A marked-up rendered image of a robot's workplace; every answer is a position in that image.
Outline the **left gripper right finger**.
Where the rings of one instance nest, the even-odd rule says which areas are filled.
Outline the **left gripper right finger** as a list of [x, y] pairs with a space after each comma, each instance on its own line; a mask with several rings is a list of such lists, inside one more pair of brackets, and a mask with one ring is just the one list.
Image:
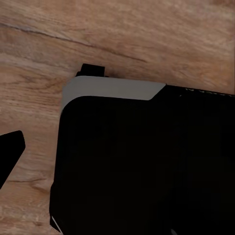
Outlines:
[[235, 132], [224, 130], [219, 142], [219, 149], [235, 169]]

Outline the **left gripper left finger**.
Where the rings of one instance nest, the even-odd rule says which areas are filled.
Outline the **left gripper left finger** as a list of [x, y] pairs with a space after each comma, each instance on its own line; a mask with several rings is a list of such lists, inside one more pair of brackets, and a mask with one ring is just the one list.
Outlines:
[[24, 150], [25, 141], [21, 130], [0, 136], [0, 188]]

